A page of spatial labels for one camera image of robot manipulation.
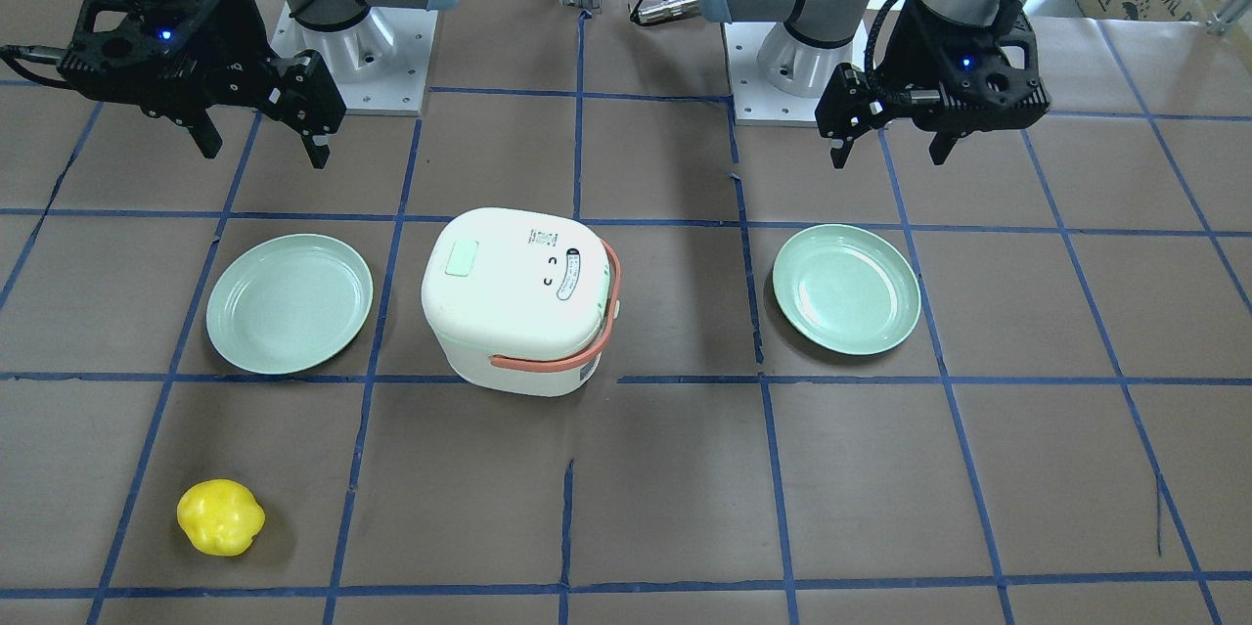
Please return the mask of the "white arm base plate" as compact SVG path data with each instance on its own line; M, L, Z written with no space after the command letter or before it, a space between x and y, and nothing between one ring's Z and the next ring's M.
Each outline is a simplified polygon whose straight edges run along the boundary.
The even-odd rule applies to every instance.
M861 66L868 40L864 21L840 48L804 44L782 23L724 23L722 36L735 121L771 127L818 124L815 110L833 69Z
M419 116L439 18L438 11L374 8L352 28L319 33L282 14L270 46L280 56L316 50L349 115Z

